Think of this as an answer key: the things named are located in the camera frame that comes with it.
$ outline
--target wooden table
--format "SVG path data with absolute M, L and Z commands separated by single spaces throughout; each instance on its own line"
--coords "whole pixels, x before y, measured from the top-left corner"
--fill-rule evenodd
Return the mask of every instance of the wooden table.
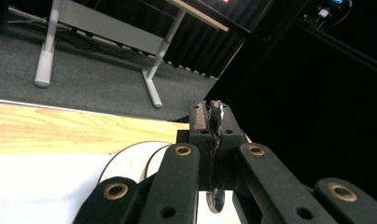
M 145 141 L 174 143 L 188 124 L 0 103 L 0 154 L 117 153 Z

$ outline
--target screw hole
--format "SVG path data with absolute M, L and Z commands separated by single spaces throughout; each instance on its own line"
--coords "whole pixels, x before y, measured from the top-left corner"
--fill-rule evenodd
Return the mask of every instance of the screw hole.
M 173 207 L 164 207 L 160 212 L 160 216 L 162 218 L 170 218 L 173 217 L 175 213 L 176 211 Z
M 111 183 L 104 188 L 104 197 L 107 200 L 117 200 L 125 196 L 128 186 L 123 183 Z
M 118 195 L 122 191 L 121 186 L 114 186 L 109 190 L 109 194 L 111 195 Z
M 264 155 L 265 151 L 261 147 L 249 147 L 249 152 L 255 156 L 262 156 Z
M 296 213 L 297 215 L 299 215 L 300 217 L 304 218 L 304 219 L 307 219 L 307 220 L 310 220 L 312 219 L 314 216 L 312 215 L 311 211 L 304 208 L 304 207 L 299 207 L 298 209 L 296 209 Z
M 337 198 L 346 202 L 355 202 L 357 200 L 357 195 L 353 190 L 347 188 L 346 186 L 331 183 L 328 185 L 328 189 Z
M 191 148 L 189 147 L 177 147 L 175 148 L 175 154 L 178 156 L 187 156 L 191 153 Z

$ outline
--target desk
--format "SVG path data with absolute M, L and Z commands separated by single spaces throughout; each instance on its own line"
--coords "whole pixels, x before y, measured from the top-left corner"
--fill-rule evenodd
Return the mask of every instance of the desk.
M 175 143 L 188 124 L 0 103 L 0 154 L 117 153 L 145 141 Z
M 138 142 L 174 143 L 188 128 L 0 103 L 0 223 L 72 223 L 113 154 Z M 230 200 L 222 215 L 211 214 L 200 192 L 198 223 L 239 223 L 232 211 Z
M 183 20 L 186 13 L 209 24 L 210 26 L 229 31 L 229 28 L 215 21 L 201 11 L 184 3 L 181 0 L 167 0 L 170 4 L 179 8 L 166 37 L 150 34 L 140 30 L 130 24 L 110 18 L 91 8 L 84 7 L 71 0 L 53 0 L 49 15 L 49 28 L 47 37 L 40 51 L 35 75 L 35 85 L 40 88 L 47 88 L 51 79 L 52 60 L 54 55 L 54 38 L 58 21 L 79 29 L 100 35 L 110 40 L 123 43 L 133 48 L 137 48 L 155 54 L 155 60 L 151 67 L 142 70 L 142 76 L 147 86 L 153 105 L 156 108 L 162 107 L 162 102 L 153 82 L 153 77 L 162 61 L 166 50 L 169 48 L 175 32 Z

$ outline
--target black wall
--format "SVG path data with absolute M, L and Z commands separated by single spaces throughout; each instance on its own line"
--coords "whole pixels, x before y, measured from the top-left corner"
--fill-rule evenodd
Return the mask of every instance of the black wall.
M 254 142 L 303 183 L 348 180 L 377 200 L 377 71 L 293 26 L 233 101 Z
M 348 17 L 326 32 L 377 60 L 377 0 L 353 0 Z

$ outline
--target black metal bracket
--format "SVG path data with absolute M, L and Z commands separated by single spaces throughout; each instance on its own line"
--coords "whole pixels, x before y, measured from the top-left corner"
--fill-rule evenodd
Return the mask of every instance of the black metal bracket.
M 190 108 L 189 131 L 178 132 L 155 175 L 138 184 L 107 179 L 75 223 L 196 223 L 198 191 L 209 190 L 213 165 L 208 109 L 205 102 Z M 363 190 L 336 178 L 319 180 L 314 189 L 302 185 L 269 148 L 247 142 L 227 105 L 222 111 L 215 179 L 218 189 L 233 190 L 241 222 L 377 223 L 377 202 Z

